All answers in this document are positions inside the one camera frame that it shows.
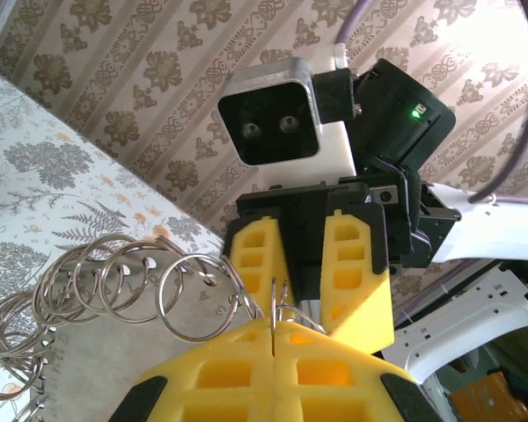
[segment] orange object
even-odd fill
[[[451,398],[464,422],[528,422],[528,409],[510,394],[500,372],[472,382]]]

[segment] floral tablecloth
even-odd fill
[[[30,288],[64,251],[107,233],[166,236],[186,251],[212,254],[221,246],[0,77],[0,299]],[[0,390],[19,388],[0,369]],[[27,400],[0,403],[0,422],[11,421]]]

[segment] white camera housing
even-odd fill
[[[237,98],[239,98],[247,92],[293,83],[301,85],[305,90],[314,134],[318,144],[318,148],[313,155],[274,161],[272,163],[251,164],[243,156],[243,153],[239,151],[238,145],[235,143],[235,150],[240,160],[248,166],[259,169],[261,181],[265,186],[290,188],[313,186],[321,182],[334,185],[338,183],[339,178],[356,175],[356,168],[344,123],[342,121],[327,124],[320,123],[312,84],[313,74],[316,75],[347,67],[346,47],[344,44],[336,44],[319,49],[310,61],[302,58],[289,58],[279,62],[265,63],[248,69],[236,70],[228,75],[221,91],[219,102],[222,119],[233,138],[233,143],[235,142],[234,135],[231,132],[231,116],[228,116],[229,122],[227,122],[224,117],[224,111],[221,109],[223,99],[227,101],[227,98],[229,98],[231,102],[231,96],[238,96]]]

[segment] metal ring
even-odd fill
[[[105,239],[105,237],[107,237],[107,236],[104,236],[104,242],[112,242],[112,241],[114,241],[114,239]],[[97,247],[99,249],[104,249],[104,248],[107,249],[108,251],[111,252],[112,255],[115,253],[110,248],[106,247],[104,244],[98,244]],[[85,301],[82,298],[82,296],[80,294],[80,291],[78,290],[78,287],[77,287],[78,286],[78,280],[79,280],[79,278],[77,278],[76,275],[73,273],[71,275],[71,278],[70,278],[70,284],[67,286],[67,291],[72,290],[75,293],[76,300],[77,300],[77,302],[80,303],[81,309],[78,310],[76,313],[69,314],[67,316],[59,315],[58,312],[55,314],[55,316],[59,320],[64,321],[67,324],[85,324],[85,323],[88,323],[88,322],[98,318],[101,314],[107,313],[107,311],[104,308],[102,308],[102,309],[97,308],[96,309],[96,308],[93,308],[91,306],[91,304],[90,304],[92,302],[92,300],[94,299],[94,295],[100,289],[101,279],[100,279],[100,275],[98,275],[98,271],[96,271],[96,273],[94,274],[94,285],[92,287],[92,291],[91,291],[90,298],[88,299],[88,301]],[[124,275],[123,275],[122,272],[119,272],[119,281],[117,283],[116,292],[112,296],[111,300],[109,301],[110,305],[113,305],[117,301],[117,299],[119,299],[119,296],[120,296],[120,293],[121,293],[121,289],[123,287],[123,282],[124,282]],[[130,297],[129,298],[130,301],[134,301],[135,299],[136,298],[134,298],[134,297]],[[127,307],[127,306],[130,306],[130,305],[127,302],[125,302],[124,304],[120,305],[120,307],[117,307],[116,310],[125,309],[125,307]],[[91,312],[94,312],[94,313],[92,315],[86,316],[84,318],[78,318],[81,315],[83,315],[87,310],[91,311]]]
[[[280,304],[283,305],[284,303],[287,303],[288,299],[288,281],[284,280],[282,283],[282,294],[280,295]],[[283,320],[283,309],[280,308],[278,319],[280,321]]]
[[[275,323],[276,323],[276,311],[278,308],[275,303],[275,277],[272,279],[272,297],[270,298],[270,331],[272,333],[272,354],[275,351]]]
[[[56,313],[58,313],[58,308],[63,304],[64,300],[62,297],[59,297],[57,304],[53,305],[48,303],[47,299],[50,299],[48,294],[49,289],[53,287],[56,282],[56,274],[60,268],[70,262],[73,257],[78,256],[79,252],[85,248],[85,245],[78,246],[72,251],[65,252],[60,258],[58,258],[43,274],[41,280],[37,283],[36,288],[33,291],[32,297],[32,312],[37,324],[49,325],[49,326],[62,326],[66,324],[65,320],[59,318]],[[67,280],[67,286],[70,285],[70,279]],[[72,309],[72,314],[74,315],[81,309]],[[43,316],[42,312],[46,311],[48,315]]]
[[[24,418],[24,422],[28,422],[32,420],[32,417],[35,416],[35,414],[41,410],[45,409],[45,402],[47,400],[47,396],[43,395],[39,397],[39,400],[30,400],[21,411],[18,412],[16,415],[16,418],[12,420],[12,422],[20,422],[25,415],[27,415],[26,418]]]
[[[12,398],[15,398],[25,393],[32,387],[33,383],[37,381],[37,378],[39,377],[39,375],[41,374],[41,371],[43,370],[43,360],[42,358],[38,357],[38,358],[33,358],[32,361],[33,361],[32,376],[29,377],[26,384],[19,391],[16,391],[15,393],[1,393],[0,392],[1,401],[12,400]]]
[[[183,256],[187,255],[187,253],[185,253],[184,250],[182,250],[177,244],[173,244],[170,240],[168,240],[164,236],[158,236],[155,239],[155,242],[157,244],[160,244],[161,246],[163,246],[168,251],[174,252],[176,255],[178,255],[180,257],[183,257]],[[195,272],[198,273],[202,277],[202,280],[205,282],[205,284],[207,284],[210,287],[216,286],[215,281],[212,280],[210,277],[208,277],[208,270],[205,267],[205,265],[203,264],[203,261],[201,261],[198,258],[195,261],[201,267],[201,271],[195,271]],[[188,269],[194,271],[194,268],[192,268],[191,264],[182,263],[182,265],[180,266],[180,270],[182,272],[184,272],[184,273],[187,272]]]
[[[124,309],[128,308],[129,306],[131,306],[131,304],[136,302],[136,299],[131,304],[128,304],[129,300],[127,300],[122,305],[119,305],[119,307],[112,308],[112,304],[109,303],[109,301],[107,300],[107,297],[106,297],[106,289],[105,289],[106,277],[107,277],[107,275],[109,273],[109,270],[112,268],[115,260],[120,255],[125,253],[126,251],[130,251],[131,249],[134,249],[134,248],[137,248],[137,247],[141,247],[141,246],[142,247],[151,246],[152,249],[154,249],[154,250],[159,250],[160,249],[160,246],[158,244],[155,244],[154,242],[149,242],[149,241],[139,241],[139,242],[133,242],[131,244],[127,244],[127,245],[121,247],[116,253],[114,253],[106,261],[104,266],[102,266],[101,271],[100,271],[99,299],[101,300],[102,304],[104,305],[104,307],[106,309],[106,312],[109,315],[111,315],[112,317],[118,319],[119,321],[122,321],[123,323],[127,323],[127,324],[144,324],[144,323],[148,323],[150,321],[154,321],[155,319],[157,319],[157,316],[158,316],[157,313],[154,313],[151,316],[147,316],[147,317],[144,317],[144,318],[138,318],[138,319],[127,318],[125,316],[120,315],[118,312],[120,310],[124,310]],[[163,281],[166,282],[166,279],[168,278],[168,276],[170,275],[170,273],[173,270],[174,270],[173,266],[169,266],[168,268],[166,268],[166,271],[164,272],[163,276],[161,277],[161,281],[160,282],[161,283]],[[183,275],[182,275],[182,273],[180,271],[178,271],[177,274],[178,274],[178,277],[179,277],[180,286],[176,289],[176,293],[174,294],[172,299],[166,304],[165,309],[168,309],[168,310],[170,310],[171,308],[174,307],[174,305],[178,301],[179,296],[180,296],[180,294],[182,292],[182,286],[184,284]],[[147,279],[145,278],[144,279],[144,283],[142,284],[141,292],[144,290],[144,287],[146,286],[146,282],[147,282]]]
[[[74,273],[72,274],[72,278],[74,280],[73,281],[74,287],[72,290],[75,296],[77,297],[78,301],[86,309],[91,310],[92,312],[96,312],[98,314],[106,313],[106,310],[102,308],[93,307],[90,304],[90,302],[92,301],[93,293],[95,292],[95,289],[97,288],[96,281],[94,281],[94,289],[92,290],[91,298],[88,300],[88,302],[86,302],[84,298],[82,297],[82,295],[80,294],[80,289],[78,288],[78,278],[79,278],[78,276],[80,275],[80,270],[82,269],[82,265],[84,264],[86,259],[89,258],[90,253],[93,250],[95,250],[100,245],[106,244],[107,242],[118,242],[118,241],[133,243],[135,239],[131,236],[125,236],[125,235],[108,235],[108,236],[101,237],[96,242],[92,242],[88,244],[88,246],[84,248],[84,250],[82,251],[81,257],[78,259],[77,263],[75,264]]]
[[[325,334],[326,335],[326,331],[325,329],[322,327],[322,325],[320,324],[317,324],[316,322],[314,322],[312,319],[310,319],[307,314],[305,314],[301,309],[299,308],[296,308],[295,306],[292,306],[292,305],[289,305],[287,303],[283,303],[283,304],[280,304],[278,305],[278,309],[284,309],[284,310],[288,310],[290,312],[293,312],[295,313],[298,317],[302,318],[304,321],[308,322],[311,327],[315,330],[315,331],[318,331],[320,332],[321,334]]]
[[[8,324],[14,317],[28,308],[27,301],[29,296],[31,296],[29,292],[18,292],[0,301],[0,357],[26,357],[23,352],[33,348],[46,334],[46,329],[38,327],[32,333],[26,334],[26,339],[14,347],[8,347],[4,342],[5,330]]]
[[[195,258],[208,260],[210,263],[215,264],[216,266],[219,266],[219,261],[217,261],[216,259],[214,259],[214,258],[212,258],[210,256],[207,256],[207,255],[203,255],[201,253],[193,253],[193,254],[186,255],[184,257],[176,259],[167,268],[166,271],[168,271],[168,272],[173,271],[174,268],[176,268],[180,264],[182,264],[184,262],[187,262],[189,259],[195,259]],[[225,317],[224,322],[215,331],[211,332],[207,336],[190,337],[190,336],[188,336],[186,334],[182,334],[181,332],[176,330],[174,327],[172,327],[172,325],[170,324],[170,321],[168,321],[168,318],[166,317],[167,312],[165,312],[163,298],[162,298],[163,292],[164,292],[164,289],[165,289],[165,284],[166,284],[166,279],[161,279],[159,284],[158,284],[158,290],[157,290],[157,295],[156,295],[156,299],[155,299],[155,307],[156,307],[156,310],[157,310],[157,313],[158,313],[158,317],[162,320],[162,322],[164,323],[166,328],[172,334],[174,334],[176,337],[180,338],[181,340],[187,341],[188,343],[201,343],[203,341],[207,341],[207,340],[211,340],[212,338],[215,338],[216,336],[218,336],[219,334],[221,334],[222,332],[224,332],[227,329],[227,327],[231,323],[231,320],[232,320],[232,317],[233,317],[234,313],[237,311],[238,300],[231,299],[231,307],[229,308],[229,312],[227,313],[227,316]]]

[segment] camera lens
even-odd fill
[[[243,137],[245,139],[255,139],[260,136],[260,127],[254,123],[245,123],[243,125]]]
[[[284,134],[295,132],[299,128],[299,120],[293,116],[283,116],[280,119],[280,131]]]

